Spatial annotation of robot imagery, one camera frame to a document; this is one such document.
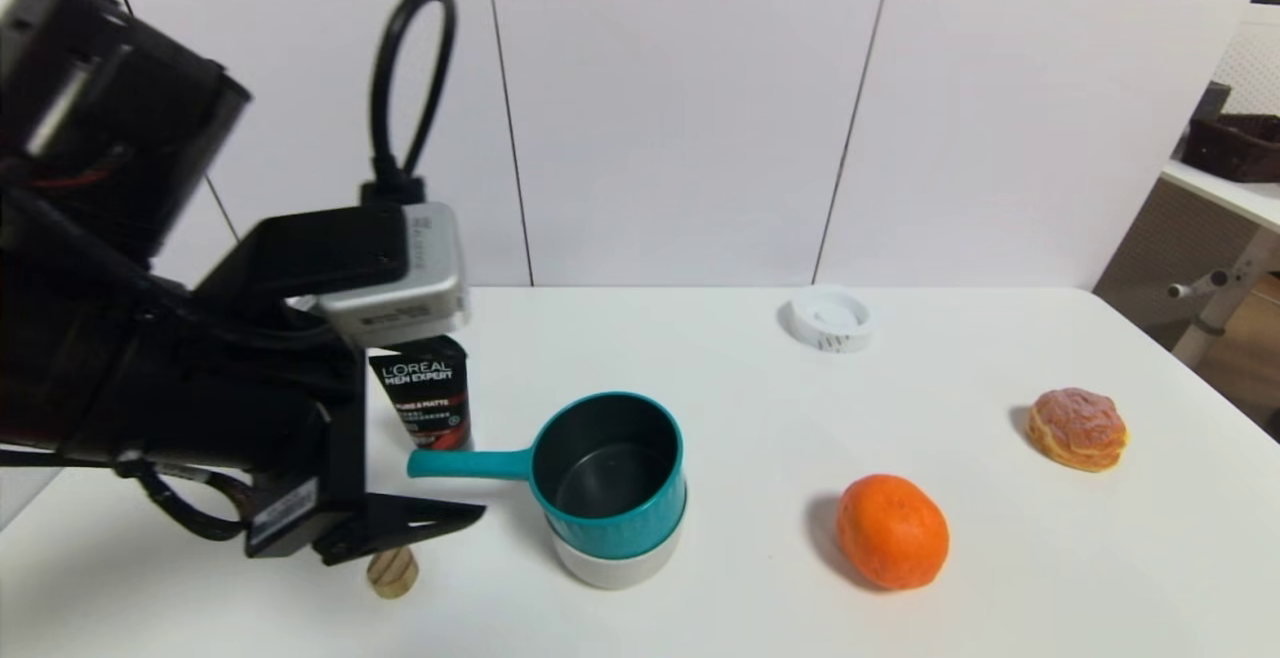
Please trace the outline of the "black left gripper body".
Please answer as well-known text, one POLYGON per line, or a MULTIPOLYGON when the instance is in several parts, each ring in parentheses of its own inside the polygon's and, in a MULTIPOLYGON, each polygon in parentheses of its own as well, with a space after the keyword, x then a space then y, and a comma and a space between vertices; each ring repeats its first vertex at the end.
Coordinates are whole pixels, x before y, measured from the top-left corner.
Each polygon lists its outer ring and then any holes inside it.
POLYGON ((105 349, 81 358, 78 457, 250 558, 347 561, 369 515, 366 351, 105 349))

